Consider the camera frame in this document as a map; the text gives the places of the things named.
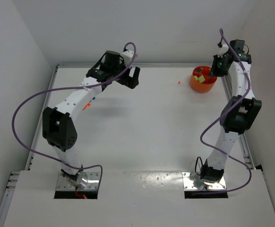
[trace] orange object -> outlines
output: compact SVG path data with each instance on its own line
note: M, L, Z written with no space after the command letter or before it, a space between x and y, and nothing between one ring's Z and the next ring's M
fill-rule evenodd
M195 91L206 93L211 90L213 85L215 84L217 77L209 77L209 72L211 71L211 68L208 66L198 66L193 70L193 73L190 78L190 86ZM205 78L205 81L203 83L200 83L197 81L194 76L200 77L203 76Z
M91 103L88 103L82 110L85 110L88 106L91 106Z

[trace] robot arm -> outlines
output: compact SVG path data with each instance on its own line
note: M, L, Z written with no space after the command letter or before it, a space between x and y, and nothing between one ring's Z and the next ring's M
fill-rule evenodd
M82 111L83 107L96 95L106 89L112 83L111 79L123 71L132 60L133 52L124 50L121 54L113 51L106 51L100 60L87 72L86 77L80 86L86 87L102 82L101 86L78 89L70 94L53 109L47 107L43 111L43 137L53 146L59 159L70 166L81 168L82 165L77 157L75 142L77 132L74 122ZM117 79L117 82L131 89L138 85L140 69L135 68L133 77L130 77L130 70ZM62 174L75 187L82 182L82 171L73 169L62 164Z
M230 42L230 45L240 57L250 77L251 56L245 54L243 51L244 41L234 40ZM210 75L222 77L228 75L228 72L231 75L233 96L222 111L222 114L234 105L248 88L248 82L240 64L234 60L233 55L228 50L228 46L225 47L225 45L223 45L221 46L220 53L214 56ZM226 154L214 149L206 159L205 164L201 167L201 179L209 182L219 182L221 180L227 157L234 143L245 130L251 127L260 108L261 101L255 99L251 89L242 103L238 104L225 118L220 120L221 132L215 146L223 150Z

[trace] white wall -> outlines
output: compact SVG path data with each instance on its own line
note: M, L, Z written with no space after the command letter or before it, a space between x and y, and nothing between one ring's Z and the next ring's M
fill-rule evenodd
M252 88L263 103L248 132L249 142L275 208L275 0L258 1L240 38L250 47Z
M138 62L212 62L219 28L237 38L256 0L13 0L53 65L97 62L132 41Z
M48 86L52 68L11 0L0 0L0 202L11 171L25 167L28 152L14 139L11 118L24 98ZM43 97L19 113L18 132L31 144Z

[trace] purple wire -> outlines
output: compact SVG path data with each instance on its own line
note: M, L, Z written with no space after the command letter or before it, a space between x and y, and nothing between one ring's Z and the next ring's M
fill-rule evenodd
M203 131L203 133L200 135L200 141L201 141L204 145L206 145L206 146L208 146L208 147L211 147L211 148L213 148L213 149L216 149L216 150L220 151L220 152L223 153L223 154L227 154L226 152L224 152L224 151L221 150L220 148L217 148L217 147L215 147L215 146L213 146L213 145L211 145L211 144L206 143L206 142L204 141L203 138L204 138L204 135L207 133L207 131L209 131L217 122L219 122L220 119L226 117L227 114L228 114L232 109L234 109L239 103L242 102L242 100L247 96L247 94L249 93L249 91L250 91L250 89L251 89L251 82L250 82L250 79L249 79L249 77L248 77L248 74L245 73L246 69L245 69L245 67L243 66L243 64L242 64L242 62L241 62L239 56L235 53L235 51L234 51L233 48L230 46L230 44L229 44L229 42L227 41L227 39L224 37L222 28L220 28L219 31L220 31L220 33L221 33L222 40L224 40L224 42L228 45L228 47L229 47L229 49L231 50L232 54L234 55L234 57L236 58L236 60L238 60L240 66L241 66L241 68L242 68L242 70L244 71L244 74L245 74L246 79L247 79L247 82L248 82L248 88L247 88L246 93L245 93L239 100L237 100L237 102L236 102L234 105L232 105L226 112L224 112L219 118L217 118L212 124L210 124L210 125ZM252 178L251 169L250 169L245 163L239 161L238 159L236 159L236 158L234 158L234 157L232 157L232 156L230 156L230 155L229 155L229 158L231 158L232 160L234 160L234 161L236 161L236 162L238 162L238 163L244 165L244 166L247 168L247 170L248 170L248 172L249 172L249 178L248 178L247 182L244 183L242 186L237 187L237 188L233 188L233 189L226 190L226 191L222 191L222 192L209 192L210 194L219 194L219 193L225 193L225 192L233 192L233 191L242 189L243 187L247 186L247 185L250 183L251 178ZM195 194L205 194L205 192L199 192L199 193L196 192Z
M47 158L50 158L50 159L53 159L55 161L58 161L60 163L63 163L64 165L72 168L72 169L78 169L78 170L85 170L85 169L91 169L91 168L95 168L95 167L100 167L100 171L101 171L101 174L100 174L100 178L99 178L99 182L98 182L98 190L99 190L99 187L100 187L100 183L101 183L101 179L102 179L102 176L103 176L103 167L102 165L94 165L94 166L88 166L88 167L84 167L84 168L81 168L81 167L75 167L75 166L71 166L67 163L64 163L63 161L61 161L60 159L58 158L55 158L53 156L50 156L50 155L47 155L45 153L42 153L42 152L39 152L39 151L36 151L30 147L28 147L26 144L24 144L20 138L18 137L17 133L16 133L16 130L15 130L15 118L16 118L16 115L18 114L20 108L25 104L27 103L28 101L30 101L31 99L33 99L34 97L36 96L39 96L41 94L45 94L45 93L48 93L48 92L52 92L52 91L62 91L62 90L74 90L74 89L85 89L85 88L91 88L91 87L97 87L97 86L101 86L101 85L104 85L104 84L108 84L110 82L113 82L115 80L117 80L120 76L122 76L132 65L135 57L136 57L136 46L134 43L132 42L129 42L127 43L124 47L126 48L128 45L132 45L133 48L134 48L134 53L133 53L133 57L131 59L131 61L129 62L129 64L126 66L126 68L121 71L117 76L105 81L105 82L102 82L102 83L98 83L98 84L94 84L94 85L88 85L88 86L85 86L85 87L60 87L60 88L53 88L53 89L49 89L49 90L45 90L45 91L40 91L32 96L30 96L29 98L27 98L25 101L23 101L15 110L13 116L12 116L12 132L13 132L13 135L14 137L16 138L16 140L20 143L20 145L22 145L25 149L35 153L35 154L38 154L38 155L41 155L41 156L44 156L44 157L47 157Z

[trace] purple cable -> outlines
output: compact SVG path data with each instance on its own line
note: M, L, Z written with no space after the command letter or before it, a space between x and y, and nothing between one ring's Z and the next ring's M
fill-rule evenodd
M219 122L220 119L226 117L226 115L227 115L232 109L234 109L239 103L242 102L242 100L247 96L247 94L249 93L249 91L250 91L250 89L251 89L251 82L250 82L250 79L249 79L249 77L248 77L248 74L245 73L246 69L245 69L245 67L243 66L243 64L242 64L242 62L241 62L241 60L240 60L240 58L239 58L238 55L235 53L235 51L233 50L233 48L230 46L230 44L229 44L229 42L227 41L227 39L224 37L222 28L220 28L219 31L220 31L220 33L221 33L222 40L224 40L224 42L228 45L228 47L229 47L229 49L231 50L232 54L234 55L234 57L236 58L236 60L238 60L240 66L241 66L241 68L242 68L242 70L244 71L244 74L245 74L246 79L247 79L247 82L248 82L248 88L247 88L246 93L245 93L239 100L237 100L237 102L236 102L234 105L232 105L226 112L224 112L219 118L217 118L212 124L210 124L210 125L203 131L203 133L200 135L200 141L201 141L204 145L206 145L206 146L208 146L208 147L211 147L211 148L213 148L213 149L216 149L216 150L220 151L220 152L223 153L223 154L227 154L226 152L224 152L224 151L221 150L220 148L217 148L217 147L215 147L215 146L213 146L213 145L211 145L211 144L206 143L206 142L203 140L203 137L204 137L204 135L207 133L207 131L209 131L217 122ZM234 158L234 157L232 157L232 156L230 156L230 155L229 155L229 158L231 158L232 160L234 160L234 161L236 161L236 162L238 162L238 163L244 165L244 166L247 168L247 170L248 170L248 172L249 172L249 178L248 178L247 182L244 183L242 186L237 187L237 188L233 188L233 189L226 190L226 191L222 191L222 192L209 192L210 194L219 194L219 193L225 193L225 192L233 192L233 191L242 189L243 187L247 186L247 185L250 183L251 178L252 178L251 169L250 169L245 163L239 161L238 159L236 159L236 158ZM207 192L196 192L195 194L205 194L205 193L207 193Z
M16 118L16 115L18 114L20 108L25 104L27 103L28 101L30 101L31 99L33 99L34 97L36 96L39 96L41 94L45 94L45 93L48 93L48 92L52 92L52 91L62 91L62 90L74 90L74 89L85 89L85 88L91 88L91 87L97 87L97 86L101 86L101 85L104 85L104 84L108 84L110 82L113 82L115 80L117 80L120 76L122 76L132 65L135 57L136 57L136 46L134 43L132 42L129 42L127 43L124 47L126 48L128 45L132 45L133 48L134 48L134 53L133 53L133 57L131 59L131 61L129 62L129 64L126 66L126 68L121 71L117 76L105 81L105 82L102 82L102 83L98 83L98 84L94 84L94 85L88 85L88 86L85 86L85 87L60 87L60 88L53 88L53 89L49 89L49 90L45 90L45 91L41 91L41 92L38 92L32 96L30 96L29 98L27 98L24 102L22 102L15 110L13 116L12 116L12 132L13 132L13 135L14 137L16 138L16 140L20 143L20 145L22 145L25 149L35 153L35 154L38 154L38 155L41 155L41 156L44 156L44 157L47 157L47 158L50 158L50 159L53 159L55 161L58 161L60 163L63 163L64 165L72 168L72 169L78 169L78 170L85 170L85 169L91 169L91 168L95 168L95 167L100 167L100 171L101 171L101 174L100 174L100 178L99 178L99 182L98 182L98 190L99 190L99 187L100 187L100 183L101 183L101 179L102 179L102 176L103 176L103 167L102 165L94 165L94 166L88 166L88 167L84 167L84 168L80 168L80 167L75 167L75 166L71 166L67 163L64 163L63 161L61 161L60 159L58 158L55 158L53 156L50 156L50 155L47 155L47 154L44 154L42 152L39 152L39 151L36 151L36 150L33 150L32 148L28 147L26 144L24 144L20 138L18 137L17 133L16 133L16 130L15 130L15 118Z

